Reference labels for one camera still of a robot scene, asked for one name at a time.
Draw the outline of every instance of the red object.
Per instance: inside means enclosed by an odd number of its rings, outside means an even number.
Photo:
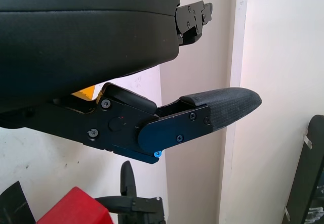
[[[67,193],[37,224],[113,224],[109,211],[78,187]]]

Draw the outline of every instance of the blue screw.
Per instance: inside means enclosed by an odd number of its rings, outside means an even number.
[[[154,153],[154,157],[160,158],[160,156],[162,156],[162,151],[159,151],[159,152],[155,152]]]

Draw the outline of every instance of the black clamp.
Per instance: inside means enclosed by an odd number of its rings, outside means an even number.
[[[195,43],[200,39],[203,26],[212,19],[213,5],[203,1],[176,9],[178,43],[180,46]]]

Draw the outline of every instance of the metal bracket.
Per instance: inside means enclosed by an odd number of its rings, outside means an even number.
[[[289,215],[289,212],[288,212],[286,206],[285,206],[285,215],[286,215],[286,217],[287,217],[288,222],[290,222],[290,215]]]
[[[203,1],[177,8],[176,24],[180,46],[196,42],[203,26],[212,19],[213,5]]]
[[[138,145],[145,152],[157,152],[213,132],[208,106],[168,115],[145,125]]]
[[[207,116],[208,106],[195,107],[179,100],[157,108],[154,102],[107,83],[96,100],[69,95],[0,114],[0,120],[8,126],[39,130],[153,164],[165,148],[211,133],[210,122],[204,123]],[[152,127],[163,137],[148,133],[138,142],[141,129]]]
[[[309,140],[309,138],[307,137],[307,135],[304,135],[304,142],[305,142],[306,145],[309,147],[309,149],[312,150],[312,148],[313,148],[313,143]]]

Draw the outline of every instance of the white wall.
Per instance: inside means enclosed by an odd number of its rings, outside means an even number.
[[[183,5],[200,0],[181,0]],[[161,65],[163,104],[180,96],[226,86],[231,0],[213,3],[212,21],[202,38],[180,48]],[[166,150],[170,215],[168,224],[215,224],[223,131]]]
[[[279,224],[303,134],[324,114],[324,0],[248,0],[241,86],[263,104],[236,124],[227,224]]]

